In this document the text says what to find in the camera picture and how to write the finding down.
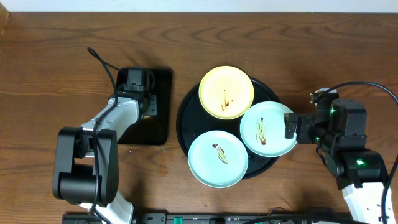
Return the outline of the light green plate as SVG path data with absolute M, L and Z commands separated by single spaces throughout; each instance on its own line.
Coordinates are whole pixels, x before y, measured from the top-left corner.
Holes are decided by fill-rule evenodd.
M 248 169 L 248 153 L 235 135 L 226 131 L 208 131 L 191 144 L 188 165 L 201 183 L 213 188 L 227 188 L 244 177 Z
M 297 141 L 285 137 L 284 115 L 292 110 L 273 101 L 251 106 L 243 115 L 239 131 L 245 146 L 264 157 L 279 157 L 291 151 Z

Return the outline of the yellow plate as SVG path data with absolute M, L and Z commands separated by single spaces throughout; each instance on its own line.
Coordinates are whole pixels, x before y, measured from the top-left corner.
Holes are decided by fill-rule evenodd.
M 241 69 L 219 66 L 201 79 L 198 96 L 207 113 L 218 119 L 242 116 L 254 100 L 254 86 Z

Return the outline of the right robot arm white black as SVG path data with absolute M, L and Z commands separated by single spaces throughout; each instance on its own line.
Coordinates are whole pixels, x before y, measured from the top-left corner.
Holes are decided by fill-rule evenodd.
M 367 112 L 356 100 L 321 100 L 315 115 L 286 113 L 285 138 L 316 144 L 353 220 L 395 223 L 384 159 L 366 148 Z

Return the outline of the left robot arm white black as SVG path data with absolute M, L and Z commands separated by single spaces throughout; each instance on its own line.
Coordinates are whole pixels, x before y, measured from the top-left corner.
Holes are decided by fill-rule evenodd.
M 140 115 L 137 100 L 110 98 L 78 128 L 58 133 L 52 192 L 109 223 L 131 223 L 134 207 L 119 192 L 118 140 Z

